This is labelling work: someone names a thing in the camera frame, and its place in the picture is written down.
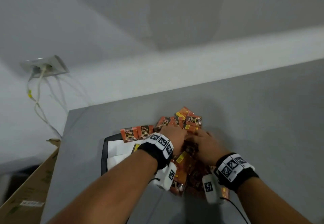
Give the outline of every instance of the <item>gray tabletop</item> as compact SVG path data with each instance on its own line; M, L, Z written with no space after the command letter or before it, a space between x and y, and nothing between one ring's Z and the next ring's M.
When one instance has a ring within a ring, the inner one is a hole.
M155 124L182 106L203 116L204 128L254 165L289 204L310 221L319 221L324 218L323 88L324 61L318 60L72 110L41 223L100 177L105 137L120 128ZM235 193L230 198L241 208ZM208 206L149 185L129 224L186 219L244 223L229 204Z

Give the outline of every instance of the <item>electrical socket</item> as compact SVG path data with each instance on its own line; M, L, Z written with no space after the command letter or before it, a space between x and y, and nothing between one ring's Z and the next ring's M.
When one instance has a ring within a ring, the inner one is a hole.
M22 69L24 69L26 72L31 73L32 68L37 66L39 68L39 73L36 73L33 77L34 78L39 78L40 72L42 68L44 67L45 64L48 64L51 66L50 71L46 71L44 73L44 77L49 77L49 76L55 76L55 75L60 75L60 74L65 74L68 73L69 70L63 63L60 57L57 55L47 57L47 58L38 58L32 61L23 61L20 63L20 66Z

